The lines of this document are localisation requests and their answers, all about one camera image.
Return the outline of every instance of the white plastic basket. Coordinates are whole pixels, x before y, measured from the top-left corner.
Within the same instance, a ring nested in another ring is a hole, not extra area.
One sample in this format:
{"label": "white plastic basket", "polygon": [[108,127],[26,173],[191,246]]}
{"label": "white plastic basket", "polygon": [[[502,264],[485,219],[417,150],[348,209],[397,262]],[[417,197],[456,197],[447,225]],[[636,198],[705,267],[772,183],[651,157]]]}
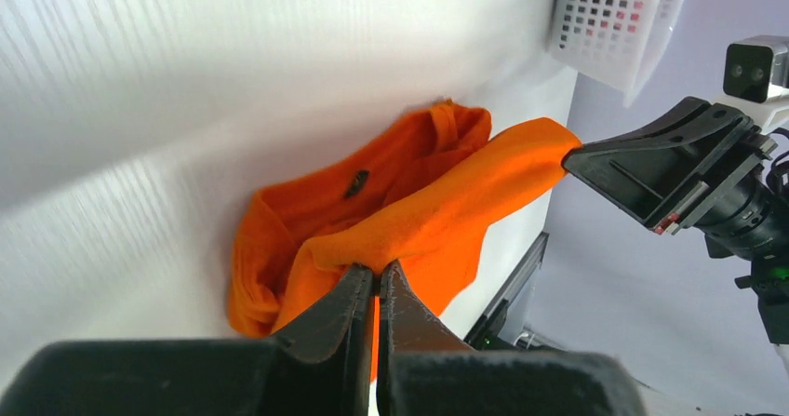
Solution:
{"label": "white plastic basket", "polygon": [[556,0],[551,55],[630,105],[668,46],[684,0]]}

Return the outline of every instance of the camera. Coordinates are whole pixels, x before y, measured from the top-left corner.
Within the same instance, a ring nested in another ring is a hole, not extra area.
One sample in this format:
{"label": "camera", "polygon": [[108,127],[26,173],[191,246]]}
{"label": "camera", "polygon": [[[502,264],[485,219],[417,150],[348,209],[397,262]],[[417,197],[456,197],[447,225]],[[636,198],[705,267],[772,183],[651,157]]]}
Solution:
{"label": "camera", "polygon": [[757,36],[729,45],[723,91],[752,102],[789,97],[789,38]]}

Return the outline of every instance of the orange cloth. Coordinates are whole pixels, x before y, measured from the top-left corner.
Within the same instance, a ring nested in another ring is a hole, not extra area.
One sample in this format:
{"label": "orange cloth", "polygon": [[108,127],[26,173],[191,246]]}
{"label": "orange cloth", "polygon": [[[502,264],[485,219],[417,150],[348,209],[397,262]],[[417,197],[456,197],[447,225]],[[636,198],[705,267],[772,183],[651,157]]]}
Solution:
{"label": "orange cloth", "polygon": [[[489,134],[488,111],[442,102],[406,114],[333,166],[255,192],[234,244],[230,325],[268,336],[348,265],[380,274],[395,259],[441,314],[474,281],[488,227],[559,182],[562,158],[581,146],[547,118]],[[377,304],[375,327],[374,359]]]}

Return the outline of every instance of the black cable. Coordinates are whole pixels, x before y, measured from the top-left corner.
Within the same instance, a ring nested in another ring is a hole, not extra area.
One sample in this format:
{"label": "black cable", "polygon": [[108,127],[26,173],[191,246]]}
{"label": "black cable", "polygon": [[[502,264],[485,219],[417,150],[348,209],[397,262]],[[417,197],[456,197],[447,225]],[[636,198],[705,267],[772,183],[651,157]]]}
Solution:
{"label": "black cable", "polygon": [[[784,136],[789,141],[789,130],[779,127],[771,133]],[[775,157],[765,178],[768,188],[778,197],[789,200],[789,151]]]}

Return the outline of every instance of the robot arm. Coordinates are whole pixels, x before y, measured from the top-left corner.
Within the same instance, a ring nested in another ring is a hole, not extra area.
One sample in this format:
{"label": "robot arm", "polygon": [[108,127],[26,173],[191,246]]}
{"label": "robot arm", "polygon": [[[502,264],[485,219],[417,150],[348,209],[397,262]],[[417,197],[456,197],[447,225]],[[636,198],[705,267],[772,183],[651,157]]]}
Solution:
{"label": "robot arm", "polygon": [[770,342],[789,370],[789,157],[764,167],[769,136],[789,118],[789,37],[729,46],[724,91],[710,104],[688,97],[631,133],[584,145],[565,168],[650,231],[704,232],[709,256],[738,256],[751,274]]}

